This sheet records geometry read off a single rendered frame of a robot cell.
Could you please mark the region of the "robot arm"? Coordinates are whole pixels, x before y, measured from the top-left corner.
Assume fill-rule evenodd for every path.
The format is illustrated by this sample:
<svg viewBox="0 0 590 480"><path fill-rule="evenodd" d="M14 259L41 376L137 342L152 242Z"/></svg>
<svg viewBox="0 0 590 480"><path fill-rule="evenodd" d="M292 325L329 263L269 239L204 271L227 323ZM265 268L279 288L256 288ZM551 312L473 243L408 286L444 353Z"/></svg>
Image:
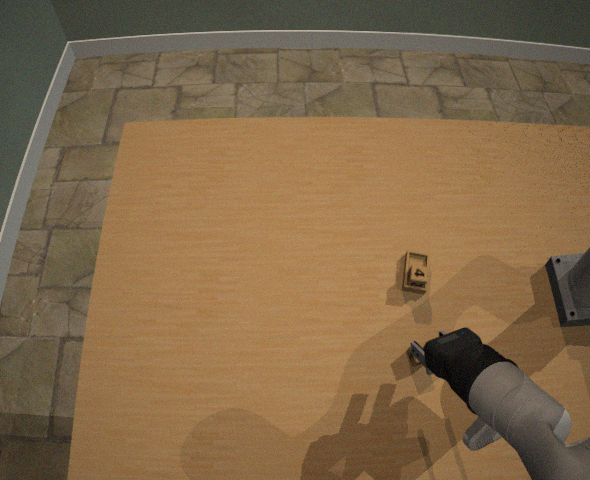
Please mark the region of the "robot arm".
<svg viewBox="0 0 590 480"><path fill-rule="evenodd" d="M590 247L571 269L568 285L579 302L590 306ZM524 384L508 393L495 412L494 427L517 451L532 480L590 480L590 437L563 443L570 415L539 386Z"/></svg>

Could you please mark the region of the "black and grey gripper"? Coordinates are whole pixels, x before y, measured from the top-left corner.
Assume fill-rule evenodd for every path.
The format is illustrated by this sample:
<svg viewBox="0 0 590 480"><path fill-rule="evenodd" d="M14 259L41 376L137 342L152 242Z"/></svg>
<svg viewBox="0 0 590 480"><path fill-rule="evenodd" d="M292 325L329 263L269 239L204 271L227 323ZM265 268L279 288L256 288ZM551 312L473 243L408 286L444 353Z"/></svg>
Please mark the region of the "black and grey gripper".
<svg viewBox="0 0 590 480"><path fill-rule="evenodd" d="M477 451L502 438L494 427L494 416L504 397L518 386L535 383L512 360L482 344L467 327L448 334L440 331L439 336L427 341L424 349L411 342L411 352L427 366L428 375L434 373L449 382L468 409L478 415L463 434L463 443Z"/></svg>

